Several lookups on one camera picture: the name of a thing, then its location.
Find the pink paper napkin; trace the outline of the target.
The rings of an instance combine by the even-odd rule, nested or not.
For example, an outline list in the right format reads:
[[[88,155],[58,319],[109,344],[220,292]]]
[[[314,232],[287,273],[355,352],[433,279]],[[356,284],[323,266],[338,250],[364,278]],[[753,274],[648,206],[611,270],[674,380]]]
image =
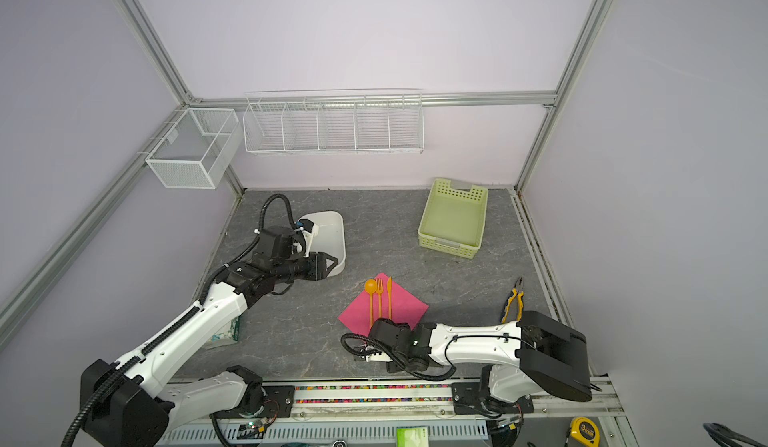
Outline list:
[[[380,273],[375,278],[381,278],[384,284],[383,293],[383,312],[384,317],[378,319],[387,318],[387,276],[384,273]],[[427,312],[429,306],[423,301],[419,300],[412,293],[407,291],[404,287],[398,284],[393,278],[392,296],[393,296],[393,319],[395,323],[408,323],[411,328],[414,328],[422,319],[423,315]],[[364,284],[361,293],[346,307],[342,313],[338,316],[338,320],[345,326],[351,333],[367,335],[371,328],[369,326],[369,297],[364,291]],[[377,301],[376,295],[374,296],[374,310],[375,321],[377,319]]]

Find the orange plastic spoon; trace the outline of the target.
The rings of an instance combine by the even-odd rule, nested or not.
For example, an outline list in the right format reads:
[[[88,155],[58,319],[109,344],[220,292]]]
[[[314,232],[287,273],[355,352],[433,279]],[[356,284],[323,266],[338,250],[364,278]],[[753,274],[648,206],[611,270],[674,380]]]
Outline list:
[[[364,284],[364,291],[368,294],[369,297],[369,326],[372,327],[375,321],[374,296],[378,292],[377,281],[375,279],[366,280]]]

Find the orange plastic knife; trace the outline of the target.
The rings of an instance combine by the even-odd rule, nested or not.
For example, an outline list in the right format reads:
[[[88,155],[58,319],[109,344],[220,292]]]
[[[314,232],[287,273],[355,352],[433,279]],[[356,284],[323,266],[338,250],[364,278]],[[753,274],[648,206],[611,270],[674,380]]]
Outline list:
[[[393,280],[392,277],[387,278],[386,291],[387,291],[387,318],[393,319],[393,296],[392,296]]]

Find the orange plastic fork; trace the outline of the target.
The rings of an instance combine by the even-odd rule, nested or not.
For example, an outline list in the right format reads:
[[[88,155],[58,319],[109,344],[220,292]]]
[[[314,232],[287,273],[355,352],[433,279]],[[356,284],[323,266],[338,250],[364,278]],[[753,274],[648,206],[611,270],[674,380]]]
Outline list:
[[[376,278],[377,319],[384,317],[383,312],[384,284],[381,278]]]

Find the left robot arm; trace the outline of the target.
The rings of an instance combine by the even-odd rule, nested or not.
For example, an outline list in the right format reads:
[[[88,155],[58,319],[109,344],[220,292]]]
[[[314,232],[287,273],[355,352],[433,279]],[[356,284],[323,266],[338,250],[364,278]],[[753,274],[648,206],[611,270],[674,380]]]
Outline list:
[[[326,211],[267,226],[260,210],[255,237],[207,279],[198,297],[138,347],[82,374],[80,407],[62,445],[85,431],[103,446],[154,446],[169,431],[221,412],[255,418],[269,401],[263,379],[243,366],[173,388],[176,372],[215,333],[229,326],[276,286],[340,274],[346,261],[343,218]]]

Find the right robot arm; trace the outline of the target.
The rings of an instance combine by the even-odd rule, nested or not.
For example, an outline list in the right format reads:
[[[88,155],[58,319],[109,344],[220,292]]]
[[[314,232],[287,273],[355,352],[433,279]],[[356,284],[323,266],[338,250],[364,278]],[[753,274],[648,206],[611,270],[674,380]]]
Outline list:
[[[365,362],[383,362],[390,373],[419,380],[450,379],[460,364],[485,367],[481,405],[489,413],[543,391],[587,403],[593,398],[587,338],[537,311],[517,321],[481,327],[407,323],[378,319],[367,335],[345,333],[346,352]]]

